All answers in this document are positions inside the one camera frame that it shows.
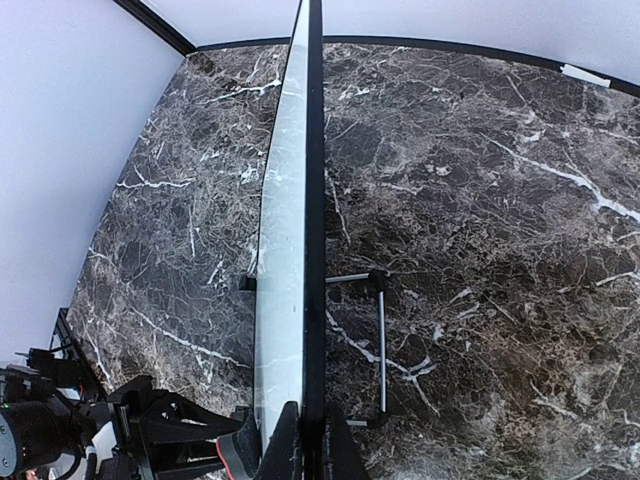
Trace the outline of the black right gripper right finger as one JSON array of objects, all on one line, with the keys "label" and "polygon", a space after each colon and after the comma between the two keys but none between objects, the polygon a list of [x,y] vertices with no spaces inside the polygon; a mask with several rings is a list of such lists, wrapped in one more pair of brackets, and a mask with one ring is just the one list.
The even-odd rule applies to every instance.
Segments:
[{"label": "black right gripper right finger", "polygon": [[328,403],[322,436],[322,478],[328,480],[369,480],[350,427],[336,403]]}]

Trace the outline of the white whiteboard black frame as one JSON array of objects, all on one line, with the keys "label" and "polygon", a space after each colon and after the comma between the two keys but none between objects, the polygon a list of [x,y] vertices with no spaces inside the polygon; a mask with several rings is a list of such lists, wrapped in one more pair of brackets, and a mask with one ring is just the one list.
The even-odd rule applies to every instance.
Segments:
[{"label": "white whiteboard black frame", "polygon": [[302,1],[262,184],[254,411],[266,452],[283,406],[299,411],[302,478],[318,479],[324,423],[322,4]]}]

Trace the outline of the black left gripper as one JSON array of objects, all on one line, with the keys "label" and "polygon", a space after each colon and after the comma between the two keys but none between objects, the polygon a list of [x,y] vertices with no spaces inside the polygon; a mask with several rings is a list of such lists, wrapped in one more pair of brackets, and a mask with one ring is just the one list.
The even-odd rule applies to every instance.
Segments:
[{"label": "black left gripper", "polygon": [[153,399],[149,375],[130,380],[109,394],[106,403],[116,446],[112,457],[101,462],[97,479],[190,480],[225,468],[218,457],[162,462],[151,468],[140,427],[143,415],[144,436],[156,444],[216,440],[242,426],[241,421],[210,412],[177,393],[155,390]]}]

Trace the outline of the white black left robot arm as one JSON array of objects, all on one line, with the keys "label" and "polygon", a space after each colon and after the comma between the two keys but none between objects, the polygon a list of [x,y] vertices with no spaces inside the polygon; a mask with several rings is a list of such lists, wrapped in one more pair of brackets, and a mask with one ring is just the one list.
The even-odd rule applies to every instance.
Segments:
[{"label": "white black left robot arm", "polygon": [[73,400],[37,370],[1,371],[4,479],[196,479],[225,468],[216,442],[241,427],[148,375]]}]

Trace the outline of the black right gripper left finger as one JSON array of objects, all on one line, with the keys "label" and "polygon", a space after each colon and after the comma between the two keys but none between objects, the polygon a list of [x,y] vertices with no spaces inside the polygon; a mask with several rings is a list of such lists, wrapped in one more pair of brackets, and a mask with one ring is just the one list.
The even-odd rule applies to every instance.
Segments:
[{"label": "black right gripper left finger", "polygon": [[264,453],[255,480],[300,480],[302,447],[298,405],[287,402]]}]

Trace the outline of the red bone-shaped eraser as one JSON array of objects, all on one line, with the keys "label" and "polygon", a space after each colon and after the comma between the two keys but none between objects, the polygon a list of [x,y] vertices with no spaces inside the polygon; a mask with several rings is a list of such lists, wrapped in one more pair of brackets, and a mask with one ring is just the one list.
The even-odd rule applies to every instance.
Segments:
[{"label": "red bone-shaped eraser", "polygon": [[253,479],[258,472],[261,456],[261,437],[252,407],[237,407],[232,420],[241,423],[233,433],[219,437],[216,449],[230,479]]}]

